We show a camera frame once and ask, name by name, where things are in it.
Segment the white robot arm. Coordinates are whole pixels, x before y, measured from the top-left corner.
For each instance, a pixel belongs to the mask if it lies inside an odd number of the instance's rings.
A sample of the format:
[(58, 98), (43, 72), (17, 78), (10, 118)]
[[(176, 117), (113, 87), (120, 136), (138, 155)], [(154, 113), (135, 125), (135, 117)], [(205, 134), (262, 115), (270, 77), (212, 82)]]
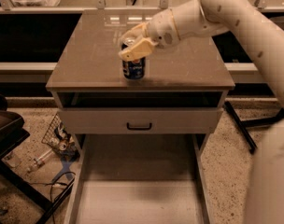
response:
[[(127, 31), (134, 43), (120, 51), (126, 62), (181, 40), (231, 31), (284, 108), (284, 30), (249, 0), (191, 0)], [(244, 224), (284, 224), (284, 119), (273, 125), (254, 156)]]

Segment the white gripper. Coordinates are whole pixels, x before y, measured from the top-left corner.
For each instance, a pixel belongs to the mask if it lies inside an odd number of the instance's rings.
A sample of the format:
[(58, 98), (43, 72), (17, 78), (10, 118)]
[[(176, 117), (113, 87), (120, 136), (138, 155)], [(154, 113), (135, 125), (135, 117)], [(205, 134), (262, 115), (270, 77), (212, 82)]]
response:
[(166, 9), (147, 23), (142, 22), (125, 32), (120, 38), (122, 49), (119, 56), (131, 62), (149, 56), (156, 46), (166, 49), (177, 45), (179, 41), (173, 11)]

